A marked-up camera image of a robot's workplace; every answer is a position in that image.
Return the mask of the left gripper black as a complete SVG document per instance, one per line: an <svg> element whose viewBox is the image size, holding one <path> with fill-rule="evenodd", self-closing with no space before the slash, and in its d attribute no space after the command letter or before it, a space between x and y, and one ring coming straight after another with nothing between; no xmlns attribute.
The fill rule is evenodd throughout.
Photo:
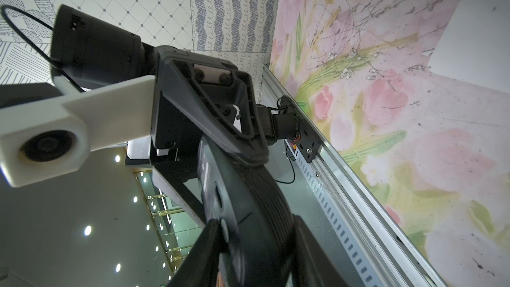
<svg viewBox="0 0 510 287"><path fill-rule="evenodd" d="M152 151L192 156L208 137L246 166L268 162L268 144L257 112L251 76L220 58L160 46L149 55L155 77ZM157 163L153 184L205 227L201 201L185 183L197 178L197 163Z"/></svg>

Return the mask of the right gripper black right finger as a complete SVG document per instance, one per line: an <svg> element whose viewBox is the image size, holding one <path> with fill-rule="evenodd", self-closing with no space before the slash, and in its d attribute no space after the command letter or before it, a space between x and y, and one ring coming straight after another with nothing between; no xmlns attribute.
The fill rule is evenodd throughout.
<svg viewBox="0 0 510 287"><path fill-rule="evenodd" d="M347 287L348 283L337 272L304 220L297 215L294 215L294 231L294 286Z"/></svg>

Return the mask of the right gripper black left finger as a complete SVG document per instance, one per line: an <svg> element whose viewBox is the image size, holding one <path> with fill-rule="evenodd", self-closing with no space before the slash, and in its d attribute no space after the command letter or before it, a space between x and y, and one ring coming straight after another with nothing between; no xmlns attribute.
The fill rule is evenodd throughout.
<svg viewBox="0 0 510 287"><path fill-rule="evenodd" d="M221 253L221 228L209 220L188 257L166 287L216 286Z"/></svg>

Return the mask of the black wireless mouse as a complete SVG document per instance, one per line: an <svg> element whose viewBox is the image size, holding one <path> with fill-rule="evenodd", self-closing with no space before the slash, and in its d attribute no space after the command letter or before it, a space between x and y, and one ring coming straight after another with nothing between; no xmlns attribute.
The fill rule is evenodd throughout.
<svg viewBox="0 0 510 287"><path fill-rule="evenodd" d="M199 144L207 220L219 222L226 286L285 286L292 267L293 216L265 166L248 167L207 137Z"/></svg>

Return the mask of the silver laptop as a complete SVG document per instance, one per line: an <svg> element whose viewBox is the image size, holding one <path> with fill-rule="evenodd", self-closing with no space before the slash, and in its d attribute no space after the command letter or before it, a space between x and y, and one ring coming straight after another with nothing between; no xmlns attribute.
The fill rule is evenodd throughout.
<svg viewBox="0 0 510 287"><path fill-rule="evenodd" d="M460 0L429 60L432 73L509 92L509 0Z"/></svg>

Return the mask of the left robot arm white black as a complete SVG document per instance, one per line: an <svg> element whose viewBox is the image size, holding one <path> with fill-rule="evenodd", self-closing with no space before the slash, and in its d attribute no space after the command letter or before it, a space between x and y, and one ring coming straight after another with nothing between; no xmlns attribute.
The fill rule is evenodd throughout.
<svg viewBox="0 0 510 287"><path fill-rule="evenodd" d="M52 84L1 87L1 172L12 187L79 170L93 151L151 138L154 183L199 223L292 214L267 172L269 129L252 79L231 62L140 37L63 5L51 28Z"/></svg>

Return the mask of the aluminium mounting rail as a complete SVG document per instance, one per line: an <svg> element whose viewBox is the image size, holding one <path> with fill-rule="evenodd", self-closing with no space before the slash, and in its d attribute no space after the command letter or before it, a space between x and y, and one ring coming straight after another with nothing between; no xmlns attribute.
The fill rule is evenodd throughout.
<svg viewBox="0 0 510 287"><path fill-rule="evenodd" d="M351 286L445 286L332 145L308 163L288 142L270 146L268 171Z"/></svg>

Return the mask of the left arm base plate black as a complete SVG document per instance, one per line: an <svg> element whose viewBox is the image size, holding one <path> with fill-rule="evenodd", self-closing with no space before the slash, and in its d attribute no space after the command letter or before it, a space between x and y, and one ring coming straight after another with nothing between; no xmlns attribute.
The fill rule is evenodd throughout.
<svg viewBox="0 0 510 287"><path fill-rule="evenodd" d="M313 124L298 104L289 96L282 96L277 101L278 139L288 140L304 157L312 163L320 152L322 140Z"/></svg>

